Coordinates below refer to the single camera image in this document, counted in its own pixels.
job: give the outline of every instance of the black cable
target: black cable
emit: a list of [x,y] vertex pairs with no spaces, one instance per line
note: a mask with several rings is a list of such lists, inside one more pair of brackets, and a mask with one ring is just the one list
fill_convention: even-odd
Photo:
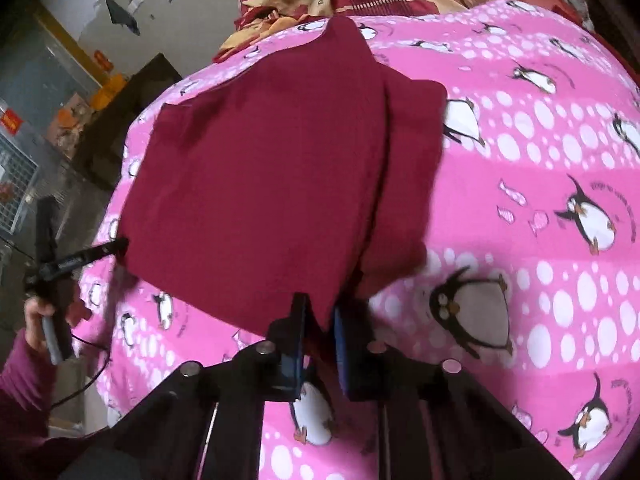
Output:
[[101,345],[97,345],[96,343],[91,343],[89,341],[85,341],[82,338],[79,338],[76,335],[72,334],[72,337],[74,339],[77,339],[79,342],[84,343],[85,345],[89,345],[89,346],[93,346],[94,348],[97,348],[98,350],[103,350],[105,352],[107,352],[107,357],[104,360],[104,364],[102,365],[102,368],[100,368],[100,370],[98,370],[98,373],[94,375],[93,379],[91,379],[87,384],[85,384],[82,388],[80,388],[78,391],[73,392],[71,395],[66,396],[64,399],[60,399],[58,402],[54,402],[51,405],[51,409],[55,409],[58,406],[61,406],[62,404],[64,404],[65,402],[69,402],[71,399],[75,399],[78,395],[83,394],[85,391],[87,391],[89,389],[89,387],[91,387],[95,381],[98,380],[98,377],[100,377],[100,374],[105,371],[106,367],[108,366],[108,364],[111,362],[111,353],[109,352],[109,350],[107,348],[105,348],[104,346]]

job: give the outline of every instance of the hand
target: hand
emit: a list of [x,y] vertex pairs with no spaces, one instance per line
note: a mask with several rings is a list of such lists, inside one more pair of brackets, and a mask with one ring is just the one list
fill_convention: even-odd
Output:
[[[53,306],[47,304],[42,298],[29,298],[24,303],[24,319],[27,329],[24,337],[27,344],[35,351],[44,354],[47,351],[47,341],[42,331],[42,317],[53,316]],[[84,301],[80,299],[80,287],[74,284],[74,300],[66,309],[66,322],[71,328],[78,326],[80,321],[91,319],[92,312],[89,310]]]

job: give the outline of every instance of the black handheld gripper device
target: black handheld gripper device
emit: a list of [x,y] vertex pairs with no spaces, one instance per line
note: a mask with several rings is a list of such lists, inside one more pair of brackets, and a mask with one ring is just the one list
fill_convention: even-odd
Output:
[[54,365],[66,361],[74,354],[71,327],[65,319],[66,308],[73,301],[72,273],[110,254],[122,254],[129,245],[126,238],[117,238],[57,260],[58,246],[54,234],[57,213],[58,202],[52,196],[37,201],[36,259],[34,266],[27,269],[24,275],[25,292],[41,297],[54,308],[53,316],[42,318],[42,330]]

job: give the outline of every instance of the pink bed sheet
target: pink bed sheet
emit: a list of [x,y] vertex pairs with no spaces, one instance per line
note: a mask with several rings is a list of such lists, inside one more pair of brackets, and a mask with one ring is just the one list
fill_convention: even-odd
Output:
[[[353,19],[379,62],[440,81],[450,99],[428,264],[370,300],[379,338],[420,360],[459,360],[575,479],[595,480],[640,413],[638,88],[584,30],[513,0],[444,16]],[[325,24],[275,34],[145,110],[129,130],[96,242],[116,231],[162,104],[313,41]],[[82,276],[95,316],[80,336],[107,323],[108,286],[123,286],[113,264]],[[143,282],[122,291],[115,316],[112,362],[97,384],[120,413],[181,362],[216,364],[258,340]],[[294,437],[289,406],[267,405],[262,480],[374,477],[371,407],[349,406],[330,378],[326,388],[335,423],[322,446]],[[585,410],[594,398],[599,408]]]

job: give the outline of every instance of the maroon sleeve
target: maroon sleeve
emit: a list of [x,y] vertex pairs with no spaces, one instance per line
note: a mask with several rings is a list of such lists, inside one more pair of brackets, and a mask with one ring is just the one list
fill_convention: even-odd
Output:
[[23,433],[46,436],[56,367],[31,348],[24,330],[0,373],[0,413]]

